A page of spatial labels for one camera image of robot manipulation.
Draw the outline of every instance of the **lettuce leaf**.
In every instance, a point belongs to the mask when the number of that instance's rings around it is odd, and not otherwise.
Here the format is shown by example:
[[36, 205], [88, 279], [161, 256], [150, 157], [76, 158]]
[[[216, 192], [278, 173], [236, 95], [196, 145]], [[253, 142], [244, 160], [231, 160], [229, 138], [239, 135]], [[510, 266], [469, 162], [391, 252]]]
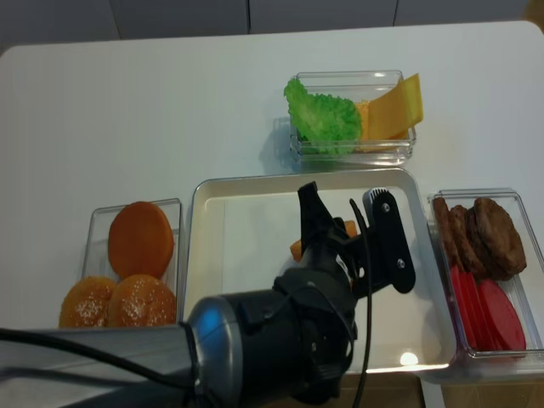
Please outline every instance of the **lettuce leaf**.
[[[331, 95], [309, 94], [297, 78], [289, 81], [284, 95], [289, 103], [292, 122], [303, 139], [309, 142], [360, 139], [361, 120], [353, 101]], [[342, 154], [351, 150], [345, 147], [319, 148], [320, 153], [326, 154]]]

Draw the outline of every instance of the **tomato slice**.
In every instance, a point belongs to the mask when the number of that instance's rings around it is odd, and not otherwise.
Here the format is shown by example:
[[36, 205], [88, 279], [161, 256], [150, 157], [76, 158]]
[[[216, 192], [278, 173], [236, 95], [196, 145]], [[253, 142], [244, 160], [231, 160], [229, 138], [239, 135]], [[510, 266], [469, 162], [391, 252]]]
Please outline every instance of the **tomato slice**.
[[461, 314], [462, 325], [465, 329], [465, 334], [467, 335], [468, 345], [472, 349], [477, 349], [478, 344], [476, 343], [476, 337], [474, 336], [470, 318], [468, 317], [467, 303], [463, 296], [461, 273], [459, 272], [457, 266], [453, 266], [450, 270], [450, 274], [451, 281], [453, 282], [453, 290], [456, 293], [457, 307], [459, 308], [459, 313]]
[[479, 298], [490, 330], [505, 350], [525, 350], [525, 335], [516, 310], [493, 280], [478, 285]]
[[502, 350], [502, 347], [496, 341], [496, 336], [492, 333], [487, 319], [485, 318], [484, 310], [482, 309], [482, 304], [479, 299], [478, 288], [476, 287], [476, 280], [474, 279], [473, 274], [466, 273], [464, 274], [466, 293], [468, 299], [470, 299], [470, 304], [474, 312], [474, 321], [475, 325], [478, 328], [478, 331], [474, 334], [478, 340], [478, 346], [480, 350], [483, 351], [497, 351]]

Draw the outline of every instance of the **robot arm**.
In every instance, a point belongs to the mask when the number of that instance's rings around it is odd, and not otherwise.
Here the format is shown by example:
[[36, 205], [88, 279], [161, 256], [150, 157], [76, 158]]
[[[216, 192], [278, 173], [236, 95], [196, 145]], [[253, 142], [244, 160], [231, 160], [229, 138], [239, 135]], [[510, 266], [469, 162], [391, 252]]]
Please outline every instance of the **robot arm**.
[[2, 329], [0, 400], [14, 406], [193, 401], [237, 407], [287, 396], [318, 405], [338, 396], [354, 352], [358, 299], [368, 295], [370, 305], [371, 293], [388, 284], [409, 292], [415, 274], [386, 190], [365, 195], [370, 228], [352, 201], [361, 231], [352, 239], [326, 210], [315, 183], [298, 195], [303, 258], [272, 289], [204, 298], [186, 323], [152, 330], [44, 336]]

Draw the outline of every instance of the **brown meat patty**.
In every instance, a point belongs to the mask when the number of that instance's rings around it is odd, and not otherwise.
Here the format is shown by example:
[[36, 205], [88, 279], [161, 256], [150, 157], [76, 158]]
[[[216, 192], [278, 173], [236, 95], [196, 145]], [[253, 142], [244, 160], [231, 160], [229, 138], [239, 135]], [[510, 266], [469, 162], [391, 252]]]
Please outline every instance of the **brown meat patty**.
[[453, 234], [451, 233], [450, 212], [448, 211], [448, 205], [445, 203], [444, 198], [435, 198], [433, 200], [433, 208], [440, 236], [442, 237], [442, 244], [444, 245], [446, 257], [448, 258], [448, 264], [450, 265], [450, 268], [457, 265], [462, 269], [462, 261], [459, 257], [459, 252], [457, 252]]
[[467, 236], [474, 253], [476, 253], [480, 262], [485, 265], [488, 276], [498, 281], [507, 281], [512, 277], [495, 261], [489, 249], [485, 247], [480, 239], [473, 208], [467, 211]]
[[479, 236], [496, 263], [511, 275], [524, 270], [524, 246], [505, 209], [489, 198], [477, 198], [474, 215]]
[[481, 263], [474, 252], [467, 236], [467, 209], [463, 206], [455, 206], [450, 210], [450, 227], [453, 239], [456, 242], [459, 257], [465, 270], [472, 272], [478, 280], [490, 277], [487, 269]]

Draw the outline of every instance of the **yellow cheese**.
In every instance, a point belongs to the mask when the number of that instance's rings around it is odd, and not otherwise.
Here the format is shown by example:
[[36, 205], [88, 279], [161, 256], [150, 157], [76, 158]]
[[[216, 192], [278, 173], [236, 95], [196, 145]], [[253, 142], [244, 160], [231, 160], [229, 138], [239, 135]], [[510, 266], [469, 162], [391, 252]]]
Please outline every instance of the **yellow cheese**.
[[363, 140], [406, 139], [408, 129], [423, 120], [419, 74], [411, 76], [381, 97], [371, 100], [362, 113]]

